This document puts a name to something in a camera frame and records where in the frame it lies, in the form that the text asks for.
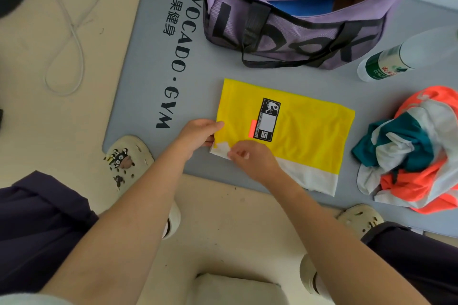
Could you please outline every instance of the forearm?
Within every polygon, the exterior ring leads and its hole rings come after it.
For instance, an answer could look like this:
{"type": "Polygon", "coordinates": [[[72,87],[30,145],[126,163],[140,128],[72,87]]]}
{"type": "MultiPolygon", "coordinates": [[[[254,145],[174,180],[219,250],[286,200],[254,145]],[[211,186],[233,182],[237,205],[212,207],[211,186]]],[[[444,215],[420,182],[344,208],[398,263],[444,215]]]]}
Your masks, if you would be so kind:
{"type": "Polygon", "coordinates": [[[42,293],[75,304],[134,304],[141,292],[186,159],[170,145],[81,239],[42,293]]]}
{"type": "Polygon", "coordinates": [[[289,176],[266,187],[291,220],[336,304],[428,304],[289,176]]]}

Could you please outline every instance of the dark pants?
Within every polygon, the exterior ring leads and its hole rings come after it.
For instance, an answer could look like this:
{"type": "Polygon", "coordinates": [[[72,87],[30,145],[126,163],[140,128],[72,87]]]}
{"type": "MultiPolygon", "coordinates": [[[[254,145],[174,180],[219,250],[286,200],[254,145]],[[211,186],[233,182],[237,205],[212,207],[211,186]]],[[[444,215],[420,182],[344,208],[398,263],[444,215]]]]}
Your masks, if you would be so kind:
{"type": "Polygon", "coordinates": [[[0,295],[41,290],[97,220],[86,198],[38,171],[0,189],[0,295]]]}
{"type": "Polygon", "coordinates": [[[458,304],[458,248],[393,222],[372,228],[361,241],[431,304],[458,304]]]}

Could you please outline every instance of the bottle label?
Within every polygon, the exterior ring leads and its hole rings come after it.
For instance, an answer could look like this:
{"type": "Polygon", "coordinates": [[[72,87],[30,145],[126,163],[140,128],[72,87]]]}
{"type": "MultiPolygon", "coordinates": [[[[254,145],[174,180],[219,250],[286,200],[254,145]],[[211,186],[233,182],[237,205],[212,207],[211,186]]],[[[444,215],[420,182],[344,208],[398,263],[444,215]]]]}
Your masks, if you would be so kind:
{"type": "Polygon", "coordinates": [[[399,52],[402,44],[382,51],[370,57],[366,62],[367,74],[375,80],[394,76],[400,72],[412,70],[401,59],[399,52]]]}

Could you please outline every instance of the hand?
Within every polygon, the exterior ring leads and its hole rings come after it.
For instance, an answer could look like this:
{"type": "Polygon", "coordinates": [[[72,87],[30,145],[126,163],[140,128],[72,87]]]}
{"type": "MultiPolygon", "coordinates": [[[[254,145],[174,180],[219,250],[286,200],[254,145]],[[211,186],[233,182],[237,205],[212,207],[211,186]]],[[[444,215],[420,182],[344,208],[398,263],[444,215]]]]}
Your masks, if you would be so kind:
{"type": "Polygon", "coordinates": [[[271,150],[254,140],[239,141],[228,152],[228,157],[249,177],[265,187],[286,175],[271,150]]]}
{"type": "Polygon", "coordinates": [[[186,152],[187,159],[192,157],[192,153],[200,146],[211,146],[215,137],[215,132],[224,127],[224,122],[215,122],[205,118],[191,120],[181,129],[176,138],[181,150],[186,152]]]}

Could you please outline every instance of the purple duffel bag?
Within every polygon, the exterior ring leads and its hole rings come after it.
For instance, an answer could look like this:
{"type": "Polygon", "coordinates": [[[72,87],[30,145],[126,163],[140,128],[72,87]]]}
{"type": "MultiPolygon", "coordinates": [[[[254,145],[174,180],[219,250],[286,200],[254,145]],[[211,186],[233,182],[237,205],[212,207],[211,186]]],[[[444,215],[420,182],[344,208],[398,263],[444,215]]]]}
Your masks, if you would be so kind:
{"type": "Polygon", "coordinates": [[[287,2],[291,8],[292,3],[293,9],[310,12],[303,3],[320,6],[322,0],[205,0],[204,31],[210,42],[241,51],[248,67],[309,65],[331,70],[360,58],[379,42],[399,1],[331,0],[329,12],[303,16],[278,5],[287,2]],[[248,61],[246,53],[275,61],[248,61]]]}

